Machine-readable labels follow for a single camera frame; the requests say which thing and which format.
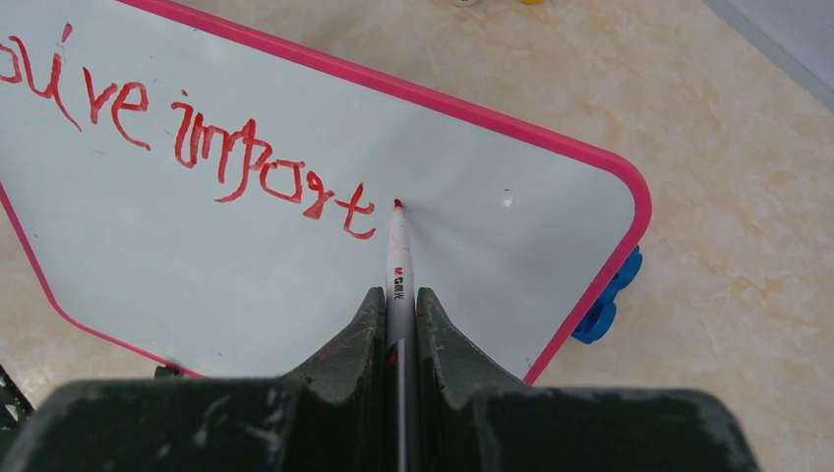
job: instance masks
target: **marker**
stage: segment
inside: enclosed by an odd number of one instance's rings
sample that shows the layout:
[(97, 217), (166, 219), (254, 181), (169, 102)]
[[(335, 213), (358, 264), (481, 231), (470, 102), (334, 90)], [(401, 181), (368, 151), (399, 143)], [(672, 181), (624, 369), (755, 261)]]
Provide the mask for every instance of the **marker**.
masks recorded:
[(419, 470), (417, 334), (414, 313), (414, 269), (405, 210), (393, 201), (388, 229), (386, 280), (386, 377), (389, 435), (393, 444), (389, 466)]

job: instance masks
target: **pink whiteboard frame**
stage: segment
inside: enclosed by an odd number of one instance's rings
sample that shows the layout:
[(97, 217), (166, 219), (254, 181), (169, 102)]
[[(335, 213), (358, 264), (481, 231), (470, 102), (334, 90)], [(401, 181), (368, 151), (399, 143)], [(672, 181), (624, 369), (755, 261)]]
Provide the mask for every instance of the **pink whiteboard frame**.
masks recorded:
[[(524, 381), (533, 384), (553, 359), (556, 351), (570, 337), (570, 334), (605, 289), (608, 282), (626, 261), (626, 258), (637, 245), (640, 237), (648, 228), (651, 219), (651, 197), (648, 186), (637, 169), (625, 159), (606, 150), (579, 142), (552, 131), (524, 123), (496, 111), (468, 103), (449, 95), (408, 83), (404, 80), (377, 72), (350, 62), (329, 56), (293, 42), (268, 35), (254, 29), (226, 21), (207, 13), (185, 7), (170, 0), (115, 0), (146, 12), (159, 15), (177, 23), (187, 25), (207, 33), (214, 34), (228, 40), (258, 49), (266, 54), (277, 56), (296, 64), (330, 74), (345, 81), (374, 89), (388, 95), (410, 101), (446, 115), (467, 121), (474, 125), (492, 130), (496, 133), (515, 138), (539, 148), (562, 154), (572, 159), (607, 170), (620, 178), (629, 188), (634, 197), (634, 220), (625, 234), (620, 245), (608, 258), (603, 268), (594, 278), (588, 289), (567, 316), (565, 322), (557, 329), (553, 338), (533, 363), (524, 376)], [(194, 376), (201, 374), (174, 366), (168, 360), (156, 356), (144, 349), (130, 345), (120, 339), (85, 326), (68, 315), (55, 299), (43, 270), (34, 255), (26, 233), (15, 214), (6, 191), (0, 183), (0, 201), (9, 215), (15, 231), (21, 240), (24, 251), (30, 260), (35, 275), (43, 287), (49, 303), (61, 317), (70, 324), (92, 333), (105, 340), (118, 344), (134, 352), (142, 354), (162, 364), (177, 367)]]

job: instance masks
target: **black robotic mount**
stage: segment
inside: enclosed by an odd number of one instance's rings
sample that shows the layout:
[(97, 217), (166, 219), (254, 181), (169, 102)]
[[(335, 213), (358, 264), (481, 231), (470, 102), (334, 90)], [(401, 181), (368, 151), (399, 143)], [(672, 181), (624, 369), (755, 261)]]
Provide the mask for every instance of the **black robotic mount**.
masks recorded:
[[(342, 332), (279, 378), (63, 386), (0, 470), (393, 470), (385, 302), (371, 289)], [(758, 470), (708, 394), (530, 386), (463, 336), (431, 289), (417, 297), (417, 333), (424, 470)]]

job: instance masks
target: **red handwriting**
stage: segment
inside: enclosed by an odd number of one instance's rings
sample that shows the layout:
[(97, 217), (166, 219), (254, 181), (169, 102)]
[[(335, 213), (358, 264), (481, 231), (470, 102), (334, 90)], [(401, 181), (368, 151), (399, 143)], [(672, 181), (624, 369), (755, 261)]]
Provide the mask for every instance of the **red handwriting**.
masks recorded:
[[(181, 92), (183, 96), (188, 96), (188, 93), (184, 89)], [(244, 147), (243, 159), (240, 166), (241, 173), (236, 179), (237, 187), (226, 197), (215, 199), (217, 202), (228, 203), (240, 198), (246, 192), (247, 186), (249, 185), (249, 174), (251, 172), (258, 172), (261, 190), (283, 201), (296, 205), (301, 204), (305, 189), (302, 182), (302, 170), (307, 164), (301, 160), (295, 161), (282, 158), (276, 158), (270, 161), (272, 146), (256, 137), (258, 124), (255, 119), (249, 119), (240, 131), (230, 133), (219, 126), (207, 125), (206, 117), (203, 113), (195, 113), (194, 106), (189, 103), (174, 101), (171, 103), (171, 109), (182, 110), (182, 120), (176, 139), (174, 140), (174, 157), (184, 167), (191, 169), (198, 164), (200, 159), (209, 159), (211, 156), (211, 146), (214, 144), (213, 138), (215, 136), (221, 136), (220, 156), (217, 162), (217, 182), (225, 184), (226, 170), (231, 152), (238, 145)], [(184, 149), (186, 144), (188, 146), (187, 155)], [(253, 161), (255, 148), (258, 148), (261, 153)], [(285, 172), (287, 170), (292, 172), (292, 188), (278, 189), (270, 184), (269, 177), (273, 172)], [(306, 177), (307, 188), (315, 192), (316, 200), (302, 214), (311, 219), (320, 219), (325, 210), (326, 203), (335, 197), (335, 192), (327, 190), (322, 179), (312, 170), (307, 172)], [(359, 205), (364, 188), (364, 185), (360, 183), (353, 193), (350, 202), (335, 200), (338, 206), (347, 208), (347, 215), (345, 216), (343, 225), (344, 231), (357, 239), (370, 239), (376, 232), (376, 228), (362, 233), (351, 229), (355, 214), (371, 214), (374, 212), (374, 204), (368, 204), (367, 206)]]
[[(61, 43), (65, 43), (73, 33), (73, 27), (66, 24), (61, 34)], [(17, 36), (9, 36), (17, 50), (0, 43), (0, 53), (8, 54), (11, 57), (11, 73), (7, 70), (0, 71), (0, 83), (21, 84), (26, 82), (29, 90), (36, 96), (52, 100), (61, 114), (79, 131), (82, 127), (70, 114), (61, 96), (61, 74), (63, 73), (64, 60), (59, 53), (52, 55), (52, 64), (49, 81), (43, 89), (35, 85), (35, 77), (32, 73), (32, 63), (29, 52), (24, 42)], [(99, 124), (101, 110), (110, 102), (110, 119), (113, 126), (121, 137), (131, 145), (150, 150), (150, 144), (141, 141), (134, 134), (128, 133), (123, 122), (127, 116), (125, 112), (145, 113), (149, 110), (150, 99), (148, 88), (141, 82), (128, 82), (121, 87), (115, 83), (105, 82), (106, 87), (96, 90), (93, 73), (82, 67), (81, 73), (84, 77), (89, 100), (89, 121), (94, 126)], [(183, 96), (189, 96), (183, 88)], [(229, 203), (239, 199), (247, 190), (250, 174), (257, 173), (261, 190), (267, 195), (276, 197), (281, 201), (290, 204), (301, 205), (304, 200), (305, 189), (309, 190), (312, 201), (302, 215), (310, 219), (319, 220), (328, 206), (333, 201), (337, 207), (346, 209), (342, 229), (354, 238), (367, 240), (374, 236), (377, 229), (371, 228), (365, 232), (353, 229), (354, 217), (358, 214), (367, 215), (374, 212), (373, 203), (366, 206), (360, 205), (365, 186), (360, 183), (349, 201), (338, 200), (334, 190), (328, 190), (322, 178), (313, 170), (304, 170), (307, 164), (302, 160), (290, 160), (287, 158), (272, 159), (272, 145), (257, 137), (258, 123), (250, 118), (235, 132), (206, 123), (203, 113), (197, 112), (191, 104), (183, 101), (174, 101), (170, 108), (174, 111), (182, 111), (182, 120), (177, 135), (174, 138), (174, 157), (185, 168), (194, 168), (200, 160), (208, 161), (211, 158), (211, 147), (216, 144), (217, 137), (220, 137), (220, 152), (217, 159), (217, 182), (221, 185), (230, 185), (234, 189), (225, 197), (215, 199), (218, 203)], [(242, 159), (239, 164), (230, 162), (232, 152), (239, 151)], [(291, 175), (291, 184), (279, 184), (281, 176), (288, 179)]]

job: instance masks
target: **red letter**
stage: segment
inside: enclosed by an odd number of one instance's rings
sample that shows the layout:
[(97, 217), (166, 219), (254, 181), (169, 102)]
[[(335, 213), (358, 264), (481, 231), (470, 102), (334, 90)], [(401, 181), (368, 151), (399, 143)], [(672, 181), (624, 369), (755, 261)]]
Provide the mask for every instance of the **red letter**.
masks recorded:
[[(232, 192), (231, 194), (223, 197), (221, 199), (215, 199), (216, 202), (225, 204), (226, 202), (232, 202), (237, 200), (243, 193), (246, 191), (246, 185), (249, 182), (249, 172), (252, 170), (258, 170), (261, 166), (264, 165), (264, 162), (272, 156), (272, 146), (267, 143), (266, 141), (262, 141), (255, 138), (256, 128), (258, 124), (253, 119), (249, 119), (246, 122), (246, 125), (241, 129), (239, 132), (233, 134), (231, 136), (231, 147), (234, 147), (235, 142), (238, 139), (243, 139), (243, 144), (246, 146), (246, 151), (243, 155), (243, 175), (240, 179), (240, 185), (238, 185), (237, 189)], [(261, 156), (258, 157), (258, 160), (255, 163), (252, 163), (252, 147), (253, 146), (260, 146), (264, 149), (261, 152)]]
[(84, 69), (84, 81), (87, 83), (87, 97), (89, 98), (89, 120), (92, 121), (93, 125), (98, 124), (98, 112), (101, 111), (101, 107), (104, 106), (104, 103), (110, 99), (110, 96), (115, 93), (119, 88), (115, 84), (110, 84), (104, 91), (101, 92), (101, 95), (95, 96), (95, 91), (92, 87), (92, 76), (89, 74), (89, 70), (86, 67)]
[(9, 84), (19, 84), (24, 81), (24, 76), (21, 74), (21, 64), (18, 62), (18, 55), (12, 49), (0, 44), (0, 51), (6, 51), (12, 55), (12, 68), (15, 70), (14, 76), (4, 76), (0, 74), (0, 81), (8, 82)]
[(43, 91), (38, 90), (34, 86), (34, 77), (31, 74), (31, 61), (29, 59), (29, 53), (26, 51), (26, 47), (24, 46), (23, 42), (17, 36), (9, 36), (9, 39), (15, 41), (18, 44), (18, 47), (21, 49), (21, 56), (24, 58), (24, 69), (27, 73), (27, 84), (29, 84), (29, 88), (31, 91), (34, 92), (35, 95), (43, 97), (43, 98), (54, 98), (55, 104), (58, 105), (58, 109), (61, 110), (61, 113), (70, 120), (70, 123), (75, 125), (79, 131), (81, 131), (81, 126), (70, 116), (70, 113), (67, 111), (67, 108), (64, 106), (63, 100), (61, 100), (61, 93), (58, 89), (58, 81), (61, 79), (61, 55), (57, 52), (52, 55), (52, 74), (49, 78), (49, 84)]
[(336, 193), (332, 190), (325, 191), (322, 179), (320, 179), (319, 176), (316, 175), (316, 172), (313, 172), (312, 170), (307, 172), (307, 185), (310, 187), (310, 190), (318, 192), (319, 196), (316, 198), (316, 202), (307, 208), (303, 214), (308, 218), (319, 219), (322, 217), (322, 209), (324, 209), (325, 203), (336, 195)]
[(341, 202), (339, 200), (336, 201), (336, 204), (340, 207), (347, 208), (347, 217), (344, 218), (344, 230), (350, 233), (351, 236), (358, 239), (370, 239), (374, 233), (377, 232), (377, 228), (373, 228), (368, 232), (365, 233), (355, 233), (350, 230), (350, 223), (353, 221), (353, 212), (359, 211), (362, 214), (371, 214), (374, 212), (374, 204), (368, 204), (364, 208), (357, 206), (359, 203), (359, 199), (362, 198), (362, 191), (365, 187), (362, 184), (359, 184), (359, 187), (356, 188), (356, 192), (353, 193), (353, 197), (350, 198), (350, 203), (347, 204), (345, 202)]
[[(282, 194), (278, 191), (275, 191), (267, 187), (267, 178), (269, 177), (269, 172), (281, 165), (292, 167), (292, 174), (293, 178), (295, 179), (295, 193), (292, 195)], [(261, 167), (261, 188), (264, 189), (264, 191), (270, 195), (287, 200), (288, 202), (292, 202), (293, 204), (300, 204), (301, 193), (304, 191), (304, 185), (301, 183), (301, 169), (303, 168), (304, 161), (294, 162), (292, 160), (278, 159), (275, 162), (265, 164), (263, 167)]]
[[(139, 103), (127, 103), (125, 100), (130, 95), (130, 92), (134, 89), (139, 91), (140, 100)], [(134, 144), (140, 148), (145, 148), (146, 150), (150, 150), (150, 146), (147, 143), (143, 143), (141, 141), (134, 140), (130, 136), (128, 136), (125, 128), (122, 126), (122, 122), (119, 119), (119, 111), (121, 110), (129, 110), (129, 111), (148, 111), (148, 90), (145, 89), (145, 86), (139, 82), (129, 82), (122, 87), (122, 91), (119, 92), (119, 96), (113, 101), (113, 106), (110, 107), (110, 115), (113, 117), (113, 124), (116, 125), (116, 129), (119, 130), (119, 133), (122, 134), (122, 138), (126, 139), (128, 143)]]
[(192, 160), (186, 162), (182, 158), (182, 145), (185, 142), (185, 134), (188, 133), (189, 125), (191, 125), (191, 117), (194, 115), (194, 107), (189, 105), (188, 103), (183, 103), (181, 101), (175, 101), (171, 103), (171, 109), (176, 110), (178, 108), (182, 108), (185, 110), (183, 112), (183, 121), (180, 124), (180, 131), (177, 132), (177, 139), (174, 142), (174, 156), (176, 156), (177, 161), (184, 166), (188, 167), (189, 169), (194, 167), (194, 164), (197, 163), (197, 159), (192, 157)]

